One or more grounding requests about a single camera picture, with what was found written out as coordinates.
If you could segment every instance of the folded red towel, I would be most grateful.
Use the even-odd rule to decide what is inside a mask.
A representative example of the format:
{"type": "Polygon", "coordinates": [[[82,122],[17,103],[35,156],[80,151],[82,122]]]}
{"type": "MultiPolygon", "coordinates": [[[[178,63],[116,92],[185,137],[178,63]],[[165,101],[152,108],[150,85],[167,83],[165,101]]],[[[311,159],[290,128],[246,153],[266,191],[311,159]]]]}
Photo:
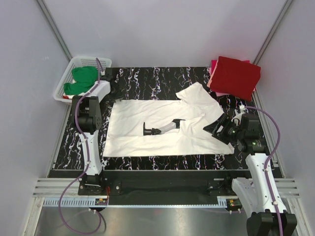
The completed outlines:
{"type": "Polygon", "coordinates": [[[211,79],[210,88],[213,91],[251,101],[252,91],[260,79],[260,67],[237,59],[219,57],[211,79]]]}

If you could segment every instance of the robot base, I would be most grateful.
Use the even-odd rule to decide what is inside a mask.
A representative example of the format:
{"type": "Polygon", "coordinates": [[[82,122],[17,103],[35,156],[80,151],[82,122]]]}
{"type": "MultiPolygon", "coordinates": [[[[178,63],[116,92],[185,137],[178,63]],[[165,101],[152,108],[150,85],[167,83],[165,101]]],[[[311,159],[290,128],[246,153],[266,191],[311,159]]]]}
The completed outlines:
{"type": "MultiPolygon", "coordinates": [[[[280,213],[283,236],[291,236],[297,226],[297,219],[294,214],[280,213]]],[[[279,231],[279,223],[276,213],[259,212],[252,213],[252,216],[247,219],[247,234],[249,236],[268,236],[269,232],[279,231]]]]}
{"type": "Polygon", "coordinates": [[[94,176],[84,174],[82,180],[80,181],[78,195],[107,195],[103,171],[99,175],[94,176]]]}

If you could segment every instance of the laundry basket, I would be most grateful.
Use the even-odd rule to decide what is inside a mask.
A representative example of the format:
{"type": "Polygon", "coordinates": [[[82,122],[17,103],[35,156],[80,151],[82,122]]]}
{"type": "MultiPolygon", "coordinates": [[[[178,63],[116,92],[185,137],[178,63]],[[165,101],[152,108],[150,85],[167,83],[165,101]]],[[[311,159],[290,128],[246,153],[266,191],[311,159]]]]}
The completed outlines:
{"type": "MultiPolygon", "coordinates": [[[[112,60],[108,58],[98,58],[102,67],[111,67],[112,66],[112,60]]],[[[54,99],[57,101],[65,102],[69,105],[71,105],[72,100],[71,99],[64,99],[63,94],[63,85],[65,83],[72,83],[73,77],[72,77],[72,70],[76,67],[82,67],[82,66],[95,66],[97,68],[96,64],[96,58],[95,57],[74,57],[71,59],[69,65],[67,66],[67,69],[63,73],[63,76],[54,92],[54,99]]]]}

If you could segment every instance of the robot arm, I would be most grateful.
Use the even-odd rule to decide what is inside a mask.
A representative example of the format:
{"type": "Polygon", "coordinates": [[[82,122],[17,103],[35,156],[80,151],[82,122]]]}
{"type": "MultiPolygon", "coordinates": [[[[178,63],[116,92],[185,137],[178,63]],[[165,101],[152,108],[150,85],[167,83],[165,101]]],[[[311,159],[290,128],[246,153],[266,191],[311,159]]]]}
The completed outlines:
{"type": "Polygon", "coordinates": [[[270,161],[265,163],[269,150],[264,139],[260,138],[258,116],[244,113],[231,118],[223,114],[215,123],[204,127],[216,139],[228,144],[237,143],[240,151],[249,153],[246,164],[251,172],[252,181],[236,178],[232,181],[232,190],[239,197],[247,214],[247,232],[249,236],[267,236],[269,232],[279,235],[279,221],[275,205],[278,206],[284,236],[291,236],[297,225],[294,214],[289,214],[284,206],[271,172],[270,161]]]}
{"type": "Polygon", "coordinates": [[[152,128],[152,129],[146,129],[146,123],[143,122],[143,135],[158,135],[158,134],[165,134],[166,132],[172,130],[172,129],[179,129],[180,122],[184,119],[173,119],[172,122],[169,124],[160,127],[160,128],[152,128]]]}
{"type": "MultiPolygon", "coordinates": [[[[102,80],[96,89],[87,95],[79,105],[78,123],[89,142],[89,147],[82,145],[84,169],[86,169],[87,164],[89,164],[89,168],[80,181],[79,195],[95,195],[105,191],[103,167],[100,162],[98,151],[98,131],[102,125],[102,115],[99,103],[104,97],[106,97],[107,100],[116,101],[122,98],[122,94],[118,84],[114,82],[111,68],[106,69],[106,74],[101,77],[101,79],[102,80]]],[[[72,98],[71,122],[74,127],[75,108],[80,98],[81,96],[79,95],[72,98]]],[[[84,135],[79,134],[81,143],[83,144],[85,143],[84,135]]]]}

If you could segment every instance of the white wall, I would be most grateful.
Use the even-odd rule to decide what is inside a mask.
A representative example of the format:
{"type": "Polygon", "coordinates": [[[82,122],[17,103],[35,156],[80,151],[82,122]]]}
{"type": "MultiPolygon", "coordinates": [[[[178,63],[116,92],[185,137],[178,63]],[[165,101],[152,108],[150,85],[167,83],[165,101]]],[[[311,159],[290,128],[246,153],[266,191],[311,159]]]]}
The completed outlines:
{"type": "Polygon", "coordinates": [[[263,55],[259,91],[281,130],[287,177],[296,179],[313,232],[315,226],[315,1],[295,1],[263,55]]]}
{"type": "Polygon", "coordinates": [[[34,0],[1,0],[0,22],[0,235],[17,236],[64,117],[52,94],[67,60],[34,0]]]}
{"type": "Polygon", "coordinates": [[[113,66],[254,60],[285,0],[45,0],[73,56],[113,66]]]}

